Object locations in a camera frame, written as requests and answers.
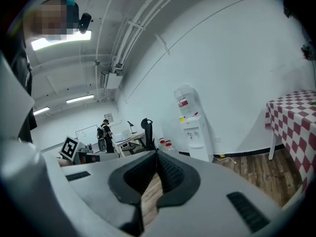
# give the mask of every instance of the ceiling light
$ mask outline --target ceiling light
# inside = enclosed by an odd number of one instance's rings
[[[37,114],[39,114],[39,113],[46,112],[46,111],[48,111],[48,110],[49,110],[49,107],[45,107],[45,108],[40,109],[40,110],[38,110],[38,111],[36,111],[36,112],[33,112],[33,114],[34,114],[34,116],[35,116],[35,115],[37,115]]]
[[[67,100],[66,102],[67,102],[67,104],[69,104],[69,103],[72,103],[72,102],[85,100],[85,99],[89,99],[89,98],[94,98],[94,96],[93,95],[88,95],[88,96],[84,96],[84,97],[78,97],[78,98]]]
[[[86,31],[85,34],[81,34],[80,32],[75,32],[74,34],[67,35],[66,40],[60,40],[56,42],[49,42],[45,38],[37,39],[33,42],[31,42],[31,45],[33,47],[33,50],[39,50],[41,48],[50,46],[50,45],[56,45],[60,43],[70,42],[70,41],[77,41],[77,40],[89,40],[91,39],[91,31]]]

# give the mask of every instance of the wooden floor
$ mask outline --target wooden floor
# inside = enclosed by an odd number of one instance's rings
[[[227,158],[214,163],[236,172],[257,186],[279,206],[284,206],[302,184],[301,176],[290,154],[285,150],[276,151],[272,160],[268,154]],[[145,228],[157,215],[156,201],[162,196],[159,176],[156,174],[142,196],[142,213]]]

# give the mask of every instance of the desk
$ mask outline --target desk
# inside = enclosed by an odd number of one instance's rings
[[[272,128],[269,159],[277,137],[292,156],[302,177],[302,192],[316,173],[316,92],[294,91],[267,103],[265,126]]]
[[[126,143],[128,143],[128,142],[133,142],[133,143],[138,144],[138,142],[135,142],[134,140],[137,139],[137,138],[143,137],[143,136],[145,137],[145,132],[137,132],[137,133],[131,134],[131,137],[129,139],[127,139],[127,140],[123,140],[123,141],[120,141],[120,142],[115,142],[114,140],[112,140],[112,142],[113,142],[113,145],[114,145],[115,149],[117,150],[117,152],[122,157],[125,157],[125,154],[122,151],[121,146],[126,144]]]

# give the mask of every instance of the red and white checkered tablecloth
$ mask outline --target red and white checkered tablecloth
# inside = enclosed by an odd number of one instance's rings
[[[316,173],[316,92],[294,91],[267,103],[270,126],[291,154],[303,181],[303,191]]]

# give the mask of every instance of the red label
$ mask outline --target red label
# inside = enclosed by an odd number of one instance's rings
[[[179,107],[183,107],[183,106],[185,106],[187,104],[188,104],[188,100],[186,98],[183,98],[180,101],[178,101],[178,106]]]

